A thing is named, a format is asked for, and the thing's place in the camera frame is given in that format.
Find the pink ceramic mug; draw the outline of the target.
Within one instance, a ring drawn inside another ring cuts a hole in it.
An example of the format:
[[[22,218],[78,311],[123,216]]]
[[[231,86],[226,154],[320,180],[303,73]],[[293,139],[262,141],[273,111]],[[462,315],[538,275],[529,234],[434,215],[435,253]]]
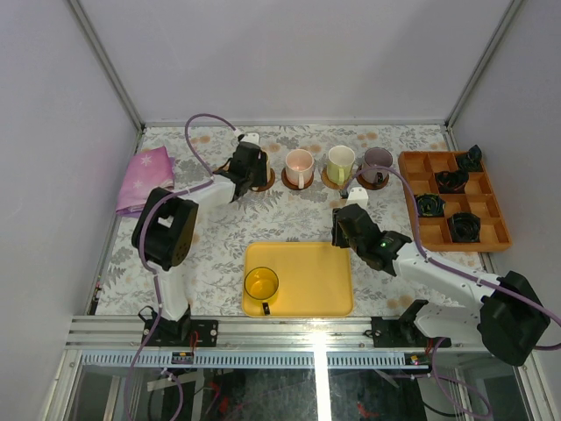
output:
[[[312,180],[315,160],[312,154],[304,149],[295,149],[285,159],[285,175],[296,188],[304,189]]]

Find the white mug green handle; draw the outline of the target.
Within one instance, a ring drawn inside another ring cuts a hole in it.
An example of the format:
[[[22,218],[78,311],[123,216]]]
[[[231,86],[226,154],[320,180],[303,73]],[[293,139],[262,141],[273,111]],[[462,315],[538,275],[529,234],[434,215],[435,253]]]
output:
[[[334,146],[328,152],[326,174],[337,186],[344,185],[352,173],[356,156],[348,146]]]

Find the purple grey mug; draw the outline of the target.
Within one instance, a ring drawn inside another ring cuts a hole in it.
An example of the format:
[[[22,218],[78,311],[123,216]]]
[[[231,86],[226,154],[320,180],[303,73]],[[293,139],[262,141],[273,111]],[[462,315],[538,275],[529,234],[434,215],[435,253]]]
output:
[[[363,169],[373,167],[390,168],[392,165],[393,156],[387,149],[381,147],[372,147],[365,152],[361,167]],[[374,169],[370,171],[381,172],[382,174],[388,173],[384,169]]]

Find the yellow glass mug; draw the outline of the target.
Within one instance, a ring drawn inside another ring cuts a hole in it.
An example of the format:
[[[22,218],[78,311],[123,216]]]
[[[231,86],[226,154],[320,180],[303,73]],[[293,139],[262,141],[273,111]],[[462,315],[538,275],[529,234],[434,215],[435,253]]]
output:
[[[264,316],[271,315],[271,307],[278,296],[279,289],[279,277],[271,268],[257,267],[245,276],[245,295],[251,303],[259,306]]]

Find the cream beige mug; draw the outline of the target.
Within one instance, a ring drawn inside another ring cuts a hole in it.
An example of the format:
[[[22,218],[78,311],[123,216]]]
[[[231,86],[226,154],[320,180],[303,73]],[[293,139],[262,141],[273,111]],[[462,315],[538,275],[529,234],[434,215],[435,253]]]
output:
[[[261,155],[264,163],[264,183],[267,185],[270,181],[270,160],[268,153],[262,151]]]

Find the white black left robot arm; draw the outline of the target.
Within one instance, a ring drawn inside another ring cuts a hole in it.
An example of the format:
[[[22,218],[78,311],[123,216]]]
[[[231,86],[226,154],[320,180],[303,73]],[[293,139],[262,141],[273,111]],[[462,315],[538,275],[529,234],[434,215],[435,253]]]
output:
[[[171,345],[186,344],[192,334],[192,325],[182,318],[189,307],[183,280],[174,269],[188,255],[197,217],[252,189],[264,188],[270,174],[267,162],[267,153],[257,144],[242,140],[226,164],[203,184],[177,192],[160,187],[150,192],[131,242],[156,277],[158,312],[166,320],[161,335]]]

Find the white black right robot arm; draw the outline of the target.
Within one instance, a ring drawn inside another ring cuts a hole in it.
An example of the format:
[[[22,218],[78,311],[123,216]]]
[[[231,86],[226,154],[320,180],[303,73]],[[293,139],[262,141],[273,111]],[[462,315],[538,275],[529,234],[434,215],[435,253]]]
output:
[[[430,257],[411,238],[382,231],[356,203],[332,212],[332,244],[350,248],[369,268],[419,282],[460,303],[456,317],[440,311],[428,314],[428,305],[400,323],[401,339],[419,346],[431,338],[479,338],[494,357],[522,366],[538,349],[538,341],[553,315],[546,310],[525,276],[467,272],[449,260]]]

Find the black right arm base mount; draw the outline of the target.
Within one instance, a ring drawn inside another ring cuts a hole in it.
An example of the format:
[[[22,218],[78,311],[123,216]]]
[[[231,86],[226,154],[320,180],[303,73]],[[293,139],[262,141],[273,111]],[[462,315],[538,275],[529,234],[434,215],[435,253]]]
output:
[[[371,317],[371,328],[362,335],[371,339],[375,347],[427,348],[435,345],[438,337],[426,336],[415,325],[421,310],[427,310],[428,300],[416,299],[398,318]]]

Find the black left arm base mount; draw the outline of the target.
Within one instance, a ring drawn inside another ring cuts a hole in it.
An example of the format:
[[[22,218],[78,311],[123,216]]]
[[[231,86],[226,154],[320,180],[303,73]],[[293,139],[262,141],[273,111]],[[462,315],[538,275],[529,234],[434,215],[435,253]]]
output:
[[[160,318],[153,334],[148,339],[157,318],[157,311],[145,306],[138,313],[144,323],[142,342],[147,346],[179,346],[179,347],[216,347],[219,322],[212,319],[193,319],[190,308],[178,321]]]

